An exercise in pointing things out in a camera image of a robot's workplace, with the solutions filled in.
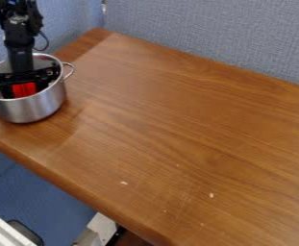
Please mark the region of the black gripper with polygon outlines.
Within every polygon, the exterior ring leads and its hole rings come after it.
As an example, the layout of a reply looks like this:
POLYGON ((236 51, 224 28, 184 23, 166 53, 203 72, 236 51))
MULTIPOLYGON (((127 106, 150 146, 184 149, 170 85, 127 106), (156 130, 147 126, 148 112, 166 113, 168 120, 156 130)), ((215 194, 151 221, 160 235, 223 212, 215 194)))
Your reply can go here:
POLYGON ((12 85, 33 82, 41 92, 59 79, 60 62, 57 58, 35 53, 29 49, 9 49, 8 58, 0 61, 0 98, 13 99, 12 85))

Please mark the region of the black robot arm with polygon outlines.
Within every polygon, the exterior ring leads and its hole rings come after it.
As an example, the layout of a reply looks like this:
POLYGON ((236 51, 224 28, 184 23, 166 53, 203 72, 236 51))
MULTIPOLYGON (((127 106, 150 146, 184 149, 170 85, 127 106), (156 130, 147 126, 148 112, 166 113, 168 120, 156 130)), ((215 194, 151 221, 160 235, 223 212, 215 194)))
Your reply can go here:
POLYGON ((0 0, 0 28, 7 58, 0 63, 0 97, 16 99, 44 90, 59 76, 56 61, 33 56, 35 37, 41 36, 43 16, 36 0, 0 0))

